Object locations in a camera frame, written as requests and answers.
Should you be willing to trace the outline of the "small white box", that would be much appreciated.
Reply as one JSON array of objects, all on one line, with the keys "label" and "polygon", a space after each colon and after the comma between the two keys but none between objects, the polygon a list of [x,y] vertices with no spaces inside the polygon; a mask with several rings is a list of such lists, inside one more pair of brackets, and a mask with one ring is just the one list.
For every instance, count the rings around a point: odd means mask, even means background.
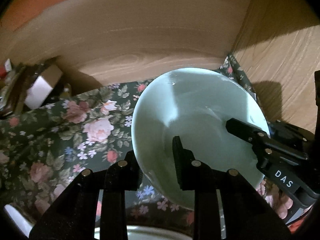
[{"label": "small white box", "polygon": [[46,68],[27,90],[24,104],[30,109],[39,108],[52,92],[63,73],[60,68],[52,64]]}]

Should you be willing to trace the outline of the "red white tube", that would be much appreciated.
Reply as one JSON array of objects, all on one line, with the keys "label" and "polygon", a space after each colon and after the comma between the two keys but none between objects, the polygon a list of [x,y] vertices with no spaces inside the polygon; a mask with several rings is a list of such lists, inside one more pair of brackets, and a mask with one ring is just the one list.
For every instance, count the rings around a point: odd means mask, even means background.
[{"label": "red white tube", "polygon": [[10,71],[12,71],[12,65],[10,59],[7,59],[0,65],[0,79],[5,78]]}]

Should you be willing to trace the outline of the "pink bowl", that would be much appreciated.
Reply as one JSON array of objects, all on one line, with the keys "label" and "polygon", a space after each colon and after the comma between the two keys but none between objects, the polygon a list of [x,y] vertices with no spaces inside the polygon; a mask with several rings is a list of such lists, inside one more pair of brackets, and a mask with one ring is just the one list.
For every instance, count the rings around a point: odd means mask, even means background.
[{"label": "pink bowl", "polygon": [[34,227],[34,222],[10,204],[5,205],[4,211],[19,232],[21,232],[25,237],[29,238],[30,232]]}]

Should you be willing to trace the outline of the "mint green plate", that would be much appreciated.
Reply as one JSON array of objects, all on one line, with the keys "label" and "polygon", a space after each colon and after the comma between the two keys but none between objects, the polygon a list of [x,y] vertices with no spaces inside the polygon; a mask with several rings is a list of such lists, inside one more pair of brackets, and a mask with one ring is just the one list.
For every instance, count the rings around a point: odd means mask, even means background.
[{"label": "mint green plate", "polygon": [[127,225],[128,240],[192,240],[192,237],[167,229]]}]

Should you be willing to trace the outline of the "mint green bowl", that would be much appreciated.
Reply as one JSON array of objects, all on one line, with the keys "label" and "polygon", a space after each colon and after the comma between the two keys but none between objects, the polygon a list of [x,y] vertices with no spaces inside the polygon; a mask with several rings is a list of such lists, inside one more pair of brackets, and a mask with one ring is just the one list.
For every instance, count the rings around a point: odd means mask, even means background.
[{"label": "mint green bowl", "polygon": [[181,68],[154,79],[140,95],[132,118],[136,159],[151,185],[172,203],[194,208],[194,193],[178,185],[172,139],[180,137],[197,160],[219,171],[236,169],[257,187],[263,174],[249,143],[227,132],[235,118],[264,132],[264,114],[253,97],[226,76]]}]

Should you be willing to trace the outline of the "floral tablecloth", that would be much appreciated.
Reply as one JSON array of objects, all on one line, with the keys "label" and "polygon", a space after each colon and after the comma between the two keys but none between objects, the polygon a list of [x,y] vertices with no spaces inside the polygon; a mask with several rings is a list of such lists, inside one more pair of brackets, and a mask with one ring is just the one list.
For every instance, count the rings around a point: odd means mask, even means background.
[{"label": "floral tablecloth", "polygon": [[[216,72],[256,93],[232,54]],[[85,168],[104,170],[131,150],[133,108],[152,80],[114,84],[1,121],[1,213],[16,208],[35,224]],[[280,218],[293,201],[265,178],[256,191]],[[193,233],[194,211],[143,179],[126,193],[129,224]]]}]

